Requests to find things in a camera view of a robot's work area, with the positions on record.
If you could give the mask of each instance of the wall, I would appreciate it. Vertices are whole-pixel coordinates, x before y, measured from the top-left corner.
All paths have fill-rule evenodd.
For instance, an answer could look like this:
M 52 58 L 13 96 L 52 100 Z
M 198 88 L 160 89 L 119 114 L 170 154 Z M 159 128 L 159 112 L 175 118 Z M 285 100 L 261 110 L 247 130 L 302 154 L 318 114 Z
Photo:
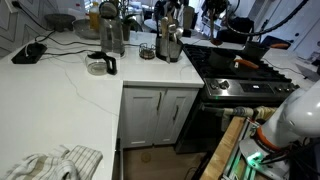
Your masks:
M 57 12 L 56 0 L 20 0 L 19 2 L 43 26 L 46 26 L 44 15 Z M 43 32 L 44 30 L 23 12 L 10 13 L 6 1 L 0 0 L 0 58 Z

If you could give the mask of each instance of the kitchen counter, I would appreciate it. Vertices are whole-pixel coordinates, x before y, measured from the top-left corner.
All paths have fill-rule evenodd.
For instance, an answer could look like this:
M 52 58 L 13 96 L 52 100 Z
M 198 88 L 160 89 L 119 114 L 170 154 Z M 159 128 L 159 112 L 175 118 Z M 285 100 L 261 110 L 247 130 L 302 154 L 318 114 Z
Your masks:
M 60 43 L 99 43 L 72 32 L 51 37 Z M 131 44 L 151 45 L 155 35 L 134 33 L 132 38 Z M 100 50 L 44 43 L 47 53 Z M 127 46 L 125 57 L 117 58 L 117 75 L 93 76 L 84 64 L 86 53 L 45 55 L 37 64 L 14 65 L 11 58 L 20 49 L 0 60 L 0 176 L 22 158 L 48 154 L 63 144 L 70 150 L 83 145 L 101 151 L 103 159 L 93 179 L 111 179 L 123 86 L 201 88 L 204 84 L 184 53 L 178 63 L 167 64 L 145 61 L 138 56 L 139 47 Z

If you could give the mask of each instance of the cloth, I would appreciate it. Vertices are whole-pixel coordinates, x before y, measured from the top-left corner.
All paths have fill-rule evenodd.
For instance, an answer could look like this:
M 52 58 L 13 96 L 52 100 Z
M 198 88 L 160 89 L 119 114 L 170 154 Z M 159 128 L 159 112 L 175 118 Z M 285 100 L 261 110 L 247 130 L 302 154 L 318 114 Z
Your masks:
M 247 107 L 236 107 L 234 109 L 224 108 L 221 121 L 221 131 L 226 132 L 230 124 L 231 116 L 252 117 L 253 109 Z
M 1 179 L 91 179 L 102 159 L 101 152 L 83 146 L 76 146 L 70 153 L 67 152 L 69 152 L 68 149 L 60 146 L 50 153 L 58 156 L 44 154 L 28 156 L 16 164 Z
M 260 106 L 254 109 L 254 119 L 268 120 L 276 112 L 277 108 Z

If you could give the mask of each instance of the kitchen appliance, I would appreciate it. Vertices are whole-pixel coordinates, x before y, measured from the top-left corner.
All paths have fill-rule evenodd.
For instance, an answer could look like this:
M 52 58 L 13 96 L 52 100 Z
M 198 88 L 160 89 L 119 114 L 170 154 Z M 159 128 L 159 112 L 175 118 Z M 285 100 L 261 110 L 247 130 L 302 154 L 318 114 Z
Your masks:
M 217 48 L 184 45 L 184 52 L 205 82 L 189 112 L 175 145 L 176 153 L 214 151 L 224 132 L 221 131 L 224 108 L 238 106 L 278 107 L 298 86 L 263 61 L 255 61 L 258 69 L 219 69 L 209 63 Z M 245 56 L 239 50 L 230 54 Z
M 101 3 L 99 9 L 101 51 L 113 52 L 122 57 L 125 48 L 119 12 L 113 3 L 108 1 Z
M 116 59 L 107 56 L 104 52 L 97 51 L 92 54 L 88 54 L 85 61 L 88 72 L 92 75 L 101 76 L 107 73 L 111 75 L 117 74 Z

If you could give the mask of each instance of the floor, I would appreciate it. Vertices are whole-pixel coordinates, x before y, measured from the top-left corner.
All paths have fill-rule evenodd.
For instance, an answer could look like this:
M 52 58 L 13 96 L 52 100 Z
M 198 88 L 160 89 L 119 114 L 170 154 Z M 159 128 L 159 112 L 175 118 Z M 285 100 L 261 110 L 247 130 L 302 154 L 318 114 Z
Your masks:
M 124 179 L 189 180 L 204 155 L 205 153 L 177 155 L 173 147 L 127 150 L 123 155 Z

